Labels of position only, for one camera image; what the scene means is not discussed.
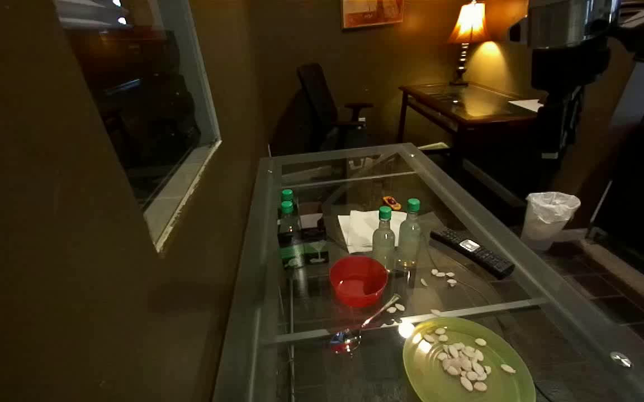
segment red plastic cup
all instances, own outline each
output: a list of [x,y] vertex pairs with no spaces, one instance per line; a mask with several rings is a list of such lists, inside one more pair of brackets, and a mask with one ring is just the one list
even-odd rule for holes
[[390,277],[388,268],[367,256],[347,256],[329,271],[335,298],[349,308],[370,308],[380,302]]

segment glass table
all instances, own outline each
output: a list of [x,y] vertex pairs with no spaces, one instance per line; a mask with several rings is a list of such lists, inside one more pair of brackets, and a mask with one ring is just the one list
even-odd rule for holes
[[[303,214],[323,218],[317,235],[329,262],[283,268],[276,238],[283,187],[295,191]],[[514,271],[496,279],[425,238],[417,271],[393,268],[382,298],[401,295],[405,310],[382,314],[351,353],[338,353],[332,335],[358,328],[377,310],[351,310],[333,298],[329,267],[349,256],[338,214],[377,210],[382,196],[421,199],[425,230],[465,230]],[[456,286],[433,271],[455,273]],[[644,343],[584,299],[415,146],[259,164],[215,400],[421,400],[405,366],[411,338],[401,328],[446,318],[506,339],[532,375],[528,400],[644,400]],[[499,398],[490,388],[464,400]]]

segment lamp light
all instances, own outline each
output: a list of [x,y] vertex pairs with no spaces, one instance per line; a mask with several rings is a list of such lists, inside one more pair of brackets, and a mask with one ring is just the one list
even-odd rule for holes
[[449,37],[449,42],[459,42],[461,45],[461,55],[459,55],[459,68],[456,68],[456,79],[452,81],[452,85],[468,85],[464,81],[465,74],[465,63],[471,57],[471,45],[472,42],[483,42],[489,38],[485,32],[485,5],[472,0],[471,5],[464,5],[456,19],[456,27]]

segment wall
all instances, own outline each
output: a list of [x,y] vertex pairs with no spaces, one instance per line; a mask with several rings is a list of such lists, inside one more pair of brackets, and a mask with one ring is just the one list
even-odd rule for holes
[[252,5],[268,134],[291,107],[301,88],[295,68],[305,63],[323,65],[338,105],[373,103],[370,126],[378,144],[393,142],[401,107],[399,85],[449,79],[446,38],[456,15],[449,15],[447,3],[408,0],[402,26],[351,32],[342,32],[341,5],[335,0]]
[[0,0],[0,400],[211,395],[265,136],[247,3],[192,12],[225,146],[156,256],[55,5]]
[[472,45],[465,79],[504,94],[532,94],[530,51],[509,40],[509,29],[525,15],[525,0],[489,0],[490,40]]

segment office chair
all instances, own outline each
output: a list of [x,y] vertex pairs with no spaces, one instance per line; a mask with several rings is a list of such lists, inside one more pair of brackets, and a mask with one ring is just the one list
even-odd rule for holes
[[313,136],[307,146],[309,153],[372,146],[367,117],[363,117],[363,110],[372,107],[372,103],[347,103],[351,119],[341,120],[323,68],[317,63],[303,65],[298,68],[298,79],[313,124]]

